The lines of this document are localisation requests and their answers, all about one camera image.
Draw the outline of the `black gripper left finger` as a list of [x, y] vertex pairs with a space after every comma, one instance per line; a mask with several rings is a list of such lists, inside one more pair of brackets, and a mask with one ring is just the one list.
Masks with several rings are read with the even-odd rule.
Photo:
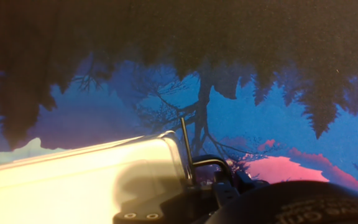
[[219, 187], [190, 187], [124, 206], [113, 224], [204, 224], [219, 208]]

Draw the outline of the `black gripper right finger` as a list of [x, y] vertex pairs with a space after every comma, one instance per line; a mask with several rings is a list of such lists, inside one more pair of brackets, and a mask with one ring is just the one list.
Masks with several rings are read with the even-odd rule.
[[245, 172], [237, 171], [233, 177], [223, 171], [217, 171], [214, 173], [213, 195], [218, 207], [223, 207], [240, 194], [268, 185], [265, 180], [252, 180]]

